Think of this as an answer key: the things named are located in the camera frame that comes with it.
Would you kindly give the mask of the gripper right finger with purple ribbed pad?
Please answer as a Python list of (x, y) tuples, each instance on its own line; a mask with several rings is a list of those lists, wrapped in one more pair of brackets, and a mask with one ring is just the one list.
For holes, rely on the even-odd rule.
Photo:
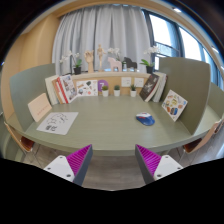
[(145, 184), (150, 184), (182, 169), (182, 166), (169, 155), (160, 156), (136, 144), (135, 156)]

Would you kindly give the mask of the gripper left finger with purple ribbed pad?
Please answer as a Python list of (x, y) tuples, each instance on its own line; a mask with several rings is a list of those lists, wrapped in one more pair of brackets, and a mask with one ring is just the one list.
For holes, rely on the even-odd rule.
[(92, 155), (92, 145), (87, 145), (68, 156), (59, 155), (44, 170), (81, 186)]

